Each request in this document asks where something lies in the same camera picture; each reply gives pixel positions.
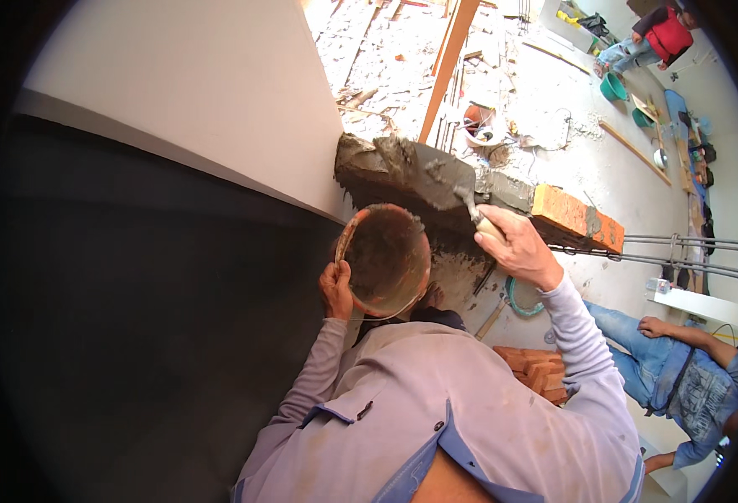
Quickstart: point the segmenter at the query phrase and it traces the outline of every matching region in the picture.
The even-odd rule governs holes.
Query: trowel handle
[[[497,228],[495,224],[490,222],[489,219],[485,216],[483,217],[483,220],[477,223],[475,228],[480,233],[488,234],[489,236],[494,237],[502,244],[508,242],[508,240],[505,239],[505,235],[503,234],[503,232],[499,228]]]

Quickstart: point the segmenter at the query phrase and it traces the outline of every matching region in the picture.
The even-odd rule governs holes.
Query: man
[[[601,52],[595,60],[595,75],[603,76],[610,67],[618,77],[626,70],[661,61],[660,70],[666,70],[693,45],[690,30],[699,27],[686,10],[663,5],[652,10],[632,27],[630,39]]]
[[[565,362],[565,407],[520,384],[455,313],[439,310],[435,288],[412,314],[432,321],[376,327],[341,358],[350,267],[331,263],[319,280],[324,326],[233,501],[639,499],[637,431],[601,331],[531,222],[478,208],[507,241],[475,241],[542,292]]]
[[[585,301],[605,337],[624,389],[647,409],[666,415],[690,436],[675,452],[645,460],[645,472],[703,460],[738,426],[738,347],[698,327],[678,327],[652,316],[639,321]]]

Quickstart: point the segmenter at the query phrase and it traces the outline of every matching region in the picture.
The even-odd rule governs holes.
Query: orange bucket
[[[396,316],[427,289],[430,245],[418,216],[397,205],[370,205],[357,212],[338,238],[336,261],[352,269],[355,306],[378,318]]]

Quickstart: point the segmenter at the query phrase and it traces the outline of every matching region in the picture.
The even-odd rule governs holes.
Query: trowel
[[[455,156],[405,138],[377,137],[374,146],[392,178],[414,189],[430,206],[448,210],[466,205],[475,228],[506,243],[505,235],[475,207],[475,170]]]

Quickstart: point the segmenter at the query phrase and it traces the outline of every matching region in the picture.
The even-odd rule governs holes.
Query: teal bucket
[[[625,100],[625,87],[613,73],[604,75],[601,82],[601,92],[609,101]]]
[[[654,121],[651,120],[651,117],[645,115],[645,113],[640,109],[632,110],[631,118],[634,119],[634,124],[637,124],[640,127],[654,127]]]

